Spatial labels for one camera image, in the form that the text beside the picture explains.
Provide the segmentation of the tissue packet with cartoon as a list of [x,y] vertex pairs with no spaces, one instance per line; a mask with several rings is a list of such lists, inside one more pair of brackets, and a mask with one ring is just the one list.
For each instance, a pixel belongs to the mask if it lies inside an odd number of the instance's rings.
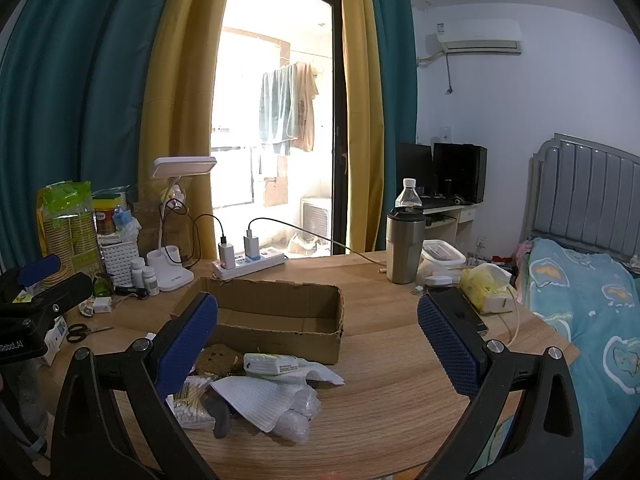
[[308,362],[304,359],[296,358],[296,356],[282,356],[282,354],[245,353],[243,356],[244,370],[253,375],[288,374],[307,364]]

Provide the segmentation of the green paper cup package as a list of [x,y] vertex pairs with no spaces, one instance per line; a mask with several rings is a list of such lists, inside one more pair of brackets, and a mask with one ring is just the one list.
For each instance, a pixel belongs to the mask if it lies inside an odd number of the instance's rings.
[[36,220],[43,255],[56,255],[62,270],[90,278],[102,272],[89,181],[62,181],[40,188]]

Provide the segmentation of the white dotted cloth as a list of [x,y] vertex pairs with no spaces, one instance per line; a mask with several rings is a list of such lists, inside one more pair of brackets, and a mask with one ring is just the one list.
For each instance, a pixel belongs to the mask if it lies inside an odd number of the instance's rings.
[[280,417],[292,408],[296,393],[306,387],[306,382],[229,376],[210,386],[248,422],[263,432],[270,432]]

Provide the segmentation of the black handled scissors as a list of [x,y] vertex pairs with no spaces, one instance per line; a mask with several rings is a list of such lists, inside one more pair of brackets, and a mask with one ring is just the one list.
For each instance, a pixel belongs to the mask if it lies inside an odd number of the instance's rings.
[[66,341],[70,344],[79,344],[92,334],[107,332],[112,330],[113,326],[102,326],[98,328],[92,328],[84,323],[75,323],[68,326]]

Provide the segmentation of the teal curtain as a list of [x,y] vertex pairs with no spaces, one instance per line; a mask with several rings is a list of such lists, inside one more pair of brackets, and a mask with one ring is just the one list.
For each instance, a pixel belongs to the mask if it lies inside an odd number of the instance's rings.
[[418,75],[410,0],[372,0],[380,60],[384,119],[384,194],[376,247],[385,247],[386,214],[395,203],[396,145],[416,142]]
[[27,0],[1,64],[1,261],[40,257],[36,195],[133,186],[166,0]]

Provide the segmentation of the cotton swab bag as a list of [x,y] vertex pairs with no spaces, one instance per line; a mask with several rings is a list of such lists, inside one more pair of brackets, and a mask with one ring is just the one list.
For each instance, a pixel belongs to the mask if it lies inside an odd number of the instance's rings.
[[207,376],[189,376],[182,387],[168,394],[166,403],[171,413],[183,429],[213,429],[215,419],[204,406],[203,396],[210,393],[212,378]]

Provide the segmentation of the grey padded headboard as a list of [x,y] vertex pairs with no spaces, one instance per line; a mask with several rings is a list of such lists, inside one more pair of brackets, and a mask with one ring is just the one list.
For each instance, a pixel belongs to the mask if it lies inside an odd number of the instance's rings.
[[529,159],[521,240],[628,261],[639,252],[639,157],[557,133]]

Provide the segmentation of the brown plush bear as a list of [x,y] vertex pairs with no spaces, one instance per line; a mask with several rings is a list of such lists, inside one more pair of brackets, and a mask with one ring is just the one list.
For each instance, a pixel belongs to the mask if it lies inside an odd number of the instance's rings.
[[223,378],[243,369],[243,355],[225,344],[211,344],[198,355],[194,368],[200,376]]

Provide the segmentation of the grey dotted glove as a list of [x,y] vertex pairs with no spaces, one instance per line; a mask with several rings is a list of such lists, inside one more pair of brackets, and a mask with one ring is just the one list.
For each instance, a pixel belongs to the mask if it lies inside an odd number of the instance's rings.
[[206,396],[203,401],[204,408],[207,413],[213,417],[215,421],[213,434],[216,439],[224,439],[231,430],[231,411],[229,404],[224,398],[214,394]]

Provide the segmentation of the white computer desk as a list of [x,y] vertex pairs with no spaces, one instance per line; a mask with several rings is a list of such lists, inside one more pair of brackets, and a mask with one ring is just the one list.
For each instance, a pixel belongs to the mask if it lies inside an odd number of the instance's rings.
[[477,204],[425,209],[424,238],[444,240],[466,255],[471,250],[471,234]]

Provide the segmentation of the white air conditioner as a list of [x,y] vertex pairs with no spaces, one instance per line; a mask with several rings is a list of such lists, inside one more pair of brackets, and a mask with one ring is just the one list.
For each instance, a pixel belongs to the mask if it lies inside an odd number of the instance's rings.
[[436,25],[436,37],[448,54],[522,53],[521,27],[505,18],[443,21]]

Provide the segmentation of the white power strip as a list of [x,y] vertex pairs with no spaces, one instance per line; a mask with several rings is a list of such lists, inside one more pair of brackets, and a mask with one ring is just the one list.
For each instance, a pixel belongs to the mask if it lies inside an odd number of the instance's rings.
[[213,276],[218,280],[230,281],[248,274],[260,272],[285,264],[285,254],[282,252],[262,252],[257,260],[246,257],[235,259],[232,269],[225,269],[218,261],[213,262]]

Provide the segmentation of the teal patterned blanket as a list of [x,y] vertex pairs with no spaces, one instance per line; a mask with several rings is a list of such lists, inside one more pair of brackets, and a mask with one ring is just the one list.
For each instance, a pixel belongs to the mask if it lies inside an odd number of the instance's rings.
[[590,478],[620,442],[639,408],[639,295],[607,254],[575,252],[536,238],[524,256],[526,307],[579,351],[570,366]]

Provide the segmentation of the small white plug adapter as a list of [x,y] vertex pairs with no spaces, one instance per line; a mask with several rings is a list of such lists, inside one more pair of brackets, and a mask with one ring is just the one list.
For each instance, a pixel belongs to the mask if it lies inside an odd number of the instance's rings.
[[111,313],[113,310],[113,300],[111,297],[96,297],[92,304],[95,314]]

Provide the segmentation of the bubble wrap roll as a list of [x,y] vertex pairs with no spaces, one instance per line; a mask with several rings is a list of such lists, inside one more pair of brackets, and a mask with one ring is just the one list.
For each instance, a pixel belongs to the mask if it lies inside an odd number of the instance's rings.
[[317,391],[309,386],[295,393],[292,406],[284,412],[272,433],[295,444],[305,444],[310,436],[310,424],[321,411]]

